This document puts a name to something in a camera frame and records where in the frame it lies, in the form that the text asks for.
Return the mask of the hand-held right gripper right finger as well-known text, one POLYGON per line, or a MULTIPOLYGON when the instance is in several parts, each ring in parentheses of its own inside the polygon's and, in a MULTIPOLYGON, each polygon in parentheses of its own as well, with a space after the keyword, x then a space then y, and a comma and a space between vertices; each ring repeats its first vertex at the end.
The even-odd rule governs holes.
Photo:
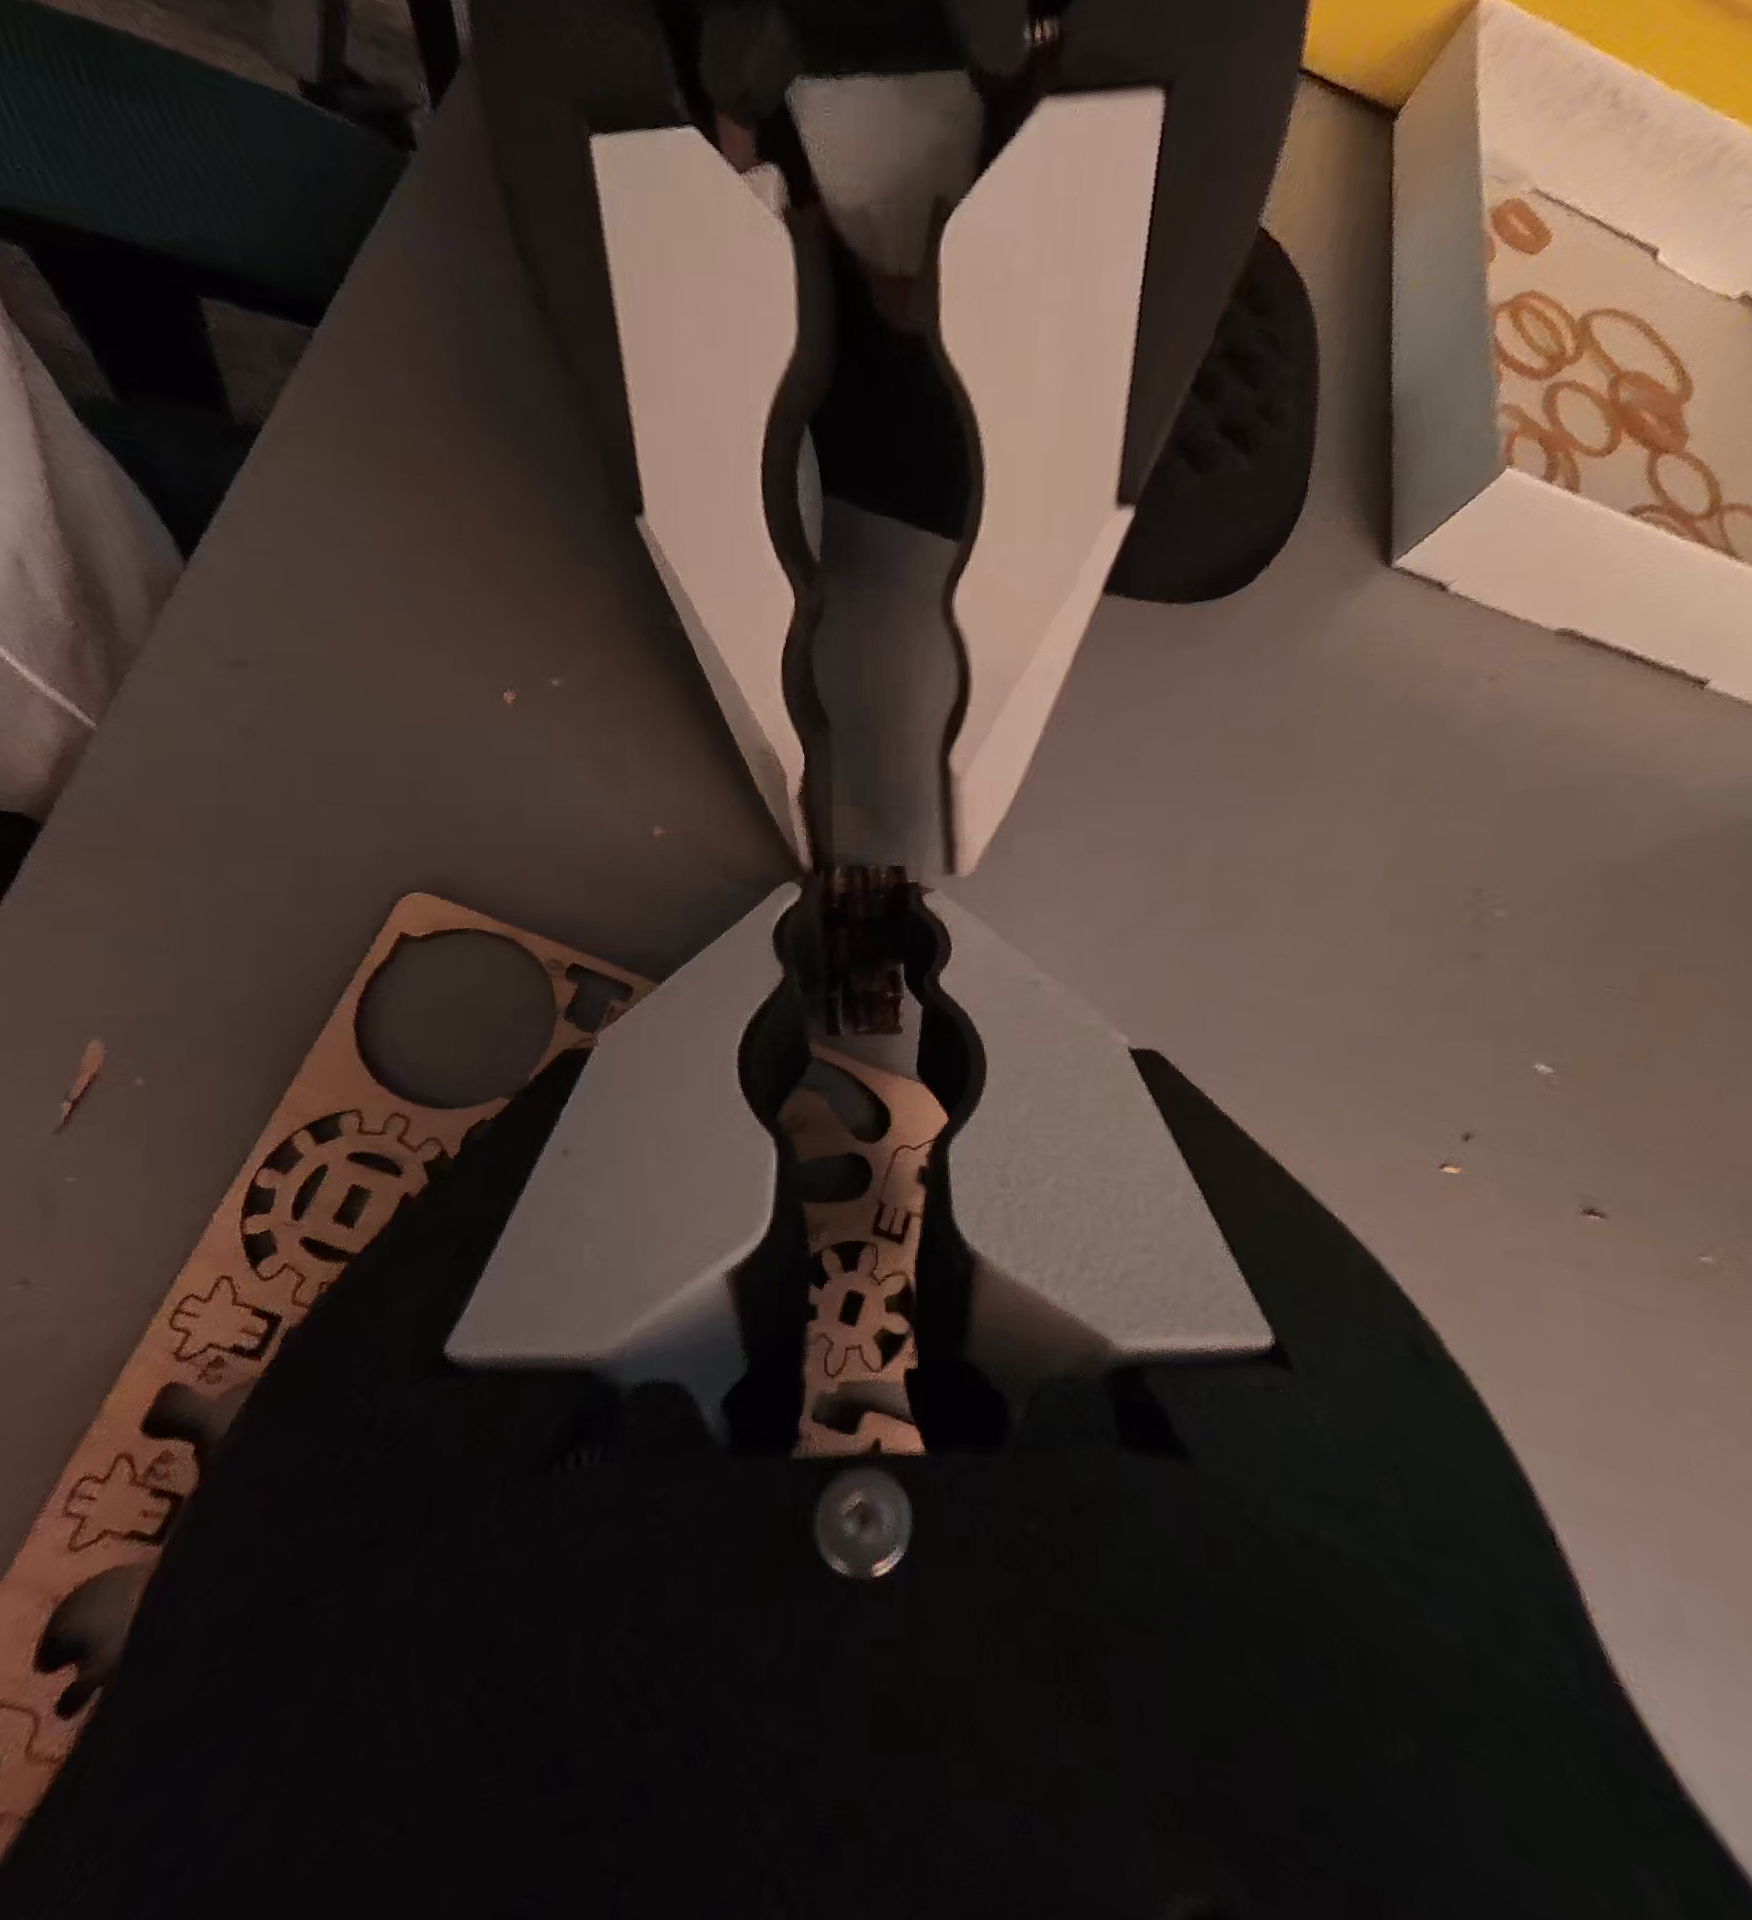
POLYGON ((958 900, 917 900, 922 1177, 911 1414, 994 1453, 1046 1388, 1274 1355, 1264 1309, 1126 1039, 958 900))

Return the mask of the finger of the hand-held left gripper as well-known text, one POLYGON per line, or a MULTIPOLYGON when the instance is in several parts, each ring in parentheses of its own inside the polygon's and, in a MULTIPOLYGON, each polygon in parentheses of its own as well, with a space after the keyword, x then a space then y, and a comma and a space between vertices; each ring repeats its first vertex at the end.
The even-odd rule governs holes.
POLYGON ((951 595, 956 876, 1002 827, 1132 520, 1121 488, 1162 109, 1154 87, 1042 101, 940 240, 940 347, 980 460, 951 595))
POLYGON ((767 162, 738 170, 693 125, 598 132, 590 164, 634 523, 773 825, 810 865, 783 686, 796 587, 764 504, 801 319, 789 179, 767 162))

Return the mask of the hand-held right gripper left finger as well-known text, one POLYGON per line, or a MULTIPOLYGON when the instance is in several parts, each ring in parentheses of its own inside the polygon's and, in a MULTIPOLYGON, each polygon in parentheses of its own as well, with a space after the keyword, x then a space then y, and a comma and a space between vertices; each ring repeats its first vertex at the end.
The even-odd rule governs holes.
POLYGON ((590 1049, 448 1358, 669 1381, 729 1443, 792 1453, 809 1243, 781 1114, 810 1066, 786 884, 590 1049))

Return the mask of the small wooden model part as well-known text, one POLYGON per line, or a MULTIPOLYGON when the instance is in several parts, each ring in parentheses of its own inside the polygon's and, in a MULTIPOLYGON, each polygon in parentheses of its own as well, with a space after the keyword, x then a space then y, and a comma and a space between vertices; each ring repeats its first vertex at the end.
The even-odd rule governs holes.
POLYGON ((814 881, 809 1004, 826 1037, 896 1039, 909 998, 911 874, 834 865, 814 881))

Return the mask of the laser-cut wooden parts sheet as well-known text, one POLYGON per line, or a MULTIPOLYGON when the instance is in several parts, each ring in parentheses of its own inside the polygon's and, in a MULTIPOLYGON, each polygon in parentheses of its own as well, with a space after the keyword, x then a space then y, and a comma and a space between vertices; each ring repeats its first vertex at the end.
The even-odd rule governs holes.
MULTIPOLYGON (((452 900, 392 906, 0 1578, 0 1859, 88 1718, 106 1631, 133 1618, 202 1464, 289 1331, 523 1080, 646 994, 632 972, 452 900), (362 1002, 388 1002, 392 963, 442 969, 463 936, 479 971, 528 966, 528 1064, 481 1100, 397 1091, 366 1053, 362 1002)), ((944 1128, 928 1087, 841 1042, 814 1045, 781 1109, 818 1260, 801 1456, 924 1449, 905 1373, 922 1177, 944 1128)))

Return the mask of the yellow plastic bin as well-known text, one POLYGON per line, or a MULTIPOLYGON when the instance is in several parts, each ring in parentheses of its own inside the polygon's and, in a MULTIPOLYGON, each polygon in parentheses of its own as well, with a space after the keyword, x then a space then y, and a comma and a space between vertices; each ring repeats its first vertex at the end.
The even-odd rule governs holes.
MULTIPOLYGON (((1752 123, 1752 2, 1525 2, 1618 61, 1752 123)), ((1314 2, 1305 67, 1377 105, 1400 105, 1467 2, 1314 2)))

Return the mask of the pile of tan rubber bands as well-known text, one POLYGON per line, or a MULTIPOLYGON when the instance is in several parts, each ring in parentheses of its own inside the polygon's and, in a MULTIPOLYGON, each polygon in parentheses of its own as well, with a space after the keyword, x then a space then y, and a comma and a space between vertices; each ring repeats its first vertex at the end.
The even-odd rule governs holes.
POLYGON ((1486 254, 1501 464, 1752 567, 1752 301, 1511 181, 1486 254))

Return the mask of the white cardboard box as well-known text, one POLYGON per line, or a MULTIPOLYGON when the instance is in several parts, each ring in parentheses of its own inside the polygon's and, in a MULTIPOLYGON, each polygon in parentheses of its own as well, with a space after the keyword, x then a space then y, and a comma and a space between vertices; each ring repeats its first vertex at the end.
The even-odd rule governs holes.
POLYGON ((1463 15, 1391 135, 1391 563, 1752 706, 1752 567, 1506 469, 1487 186, 1752 301, 1752 132, 1511 4, 1463 15))

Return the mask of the dark teal chair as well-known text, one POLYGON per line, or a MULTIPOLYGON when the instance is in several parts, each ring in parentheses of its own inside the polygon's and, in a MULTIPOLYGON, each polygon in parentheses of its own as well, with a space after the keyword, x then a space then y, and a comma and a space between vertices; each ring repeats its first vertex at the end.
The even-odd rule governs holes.
POLYGON ((192 556, 257 428, 206 303, 314 328, 406 152, 358 123, 49 4, 0 2, 0 244, 99 391, 72 408, 192 556))

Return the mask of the person's white shirt torso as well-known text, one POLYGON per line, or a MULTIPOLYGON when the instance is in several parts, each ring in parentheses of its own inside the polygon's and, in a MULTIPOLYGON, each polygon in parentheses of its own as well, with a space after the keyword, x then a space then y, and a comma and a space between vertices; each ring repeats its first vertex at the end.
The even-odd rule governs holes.
POLYGON ((181 570, 0 298, 0 814, 61 802, 181 570))

